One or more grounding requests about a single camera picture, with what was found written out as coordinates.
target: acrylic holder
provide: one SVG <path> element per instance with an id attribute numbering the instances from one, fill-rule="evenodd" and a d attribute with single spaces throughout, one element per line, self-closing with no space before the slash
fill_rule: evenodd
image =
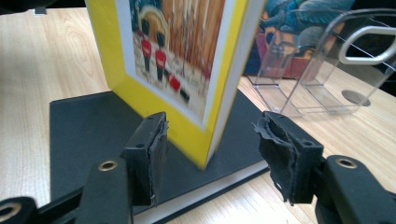
<path id="1" fill-rule="evenodd" d="M 262 66 L 251 81 L 271 111 L 287 116 L 354 112 L 396 68 L 393 9 L 295 10 L 264 35 Z"/>

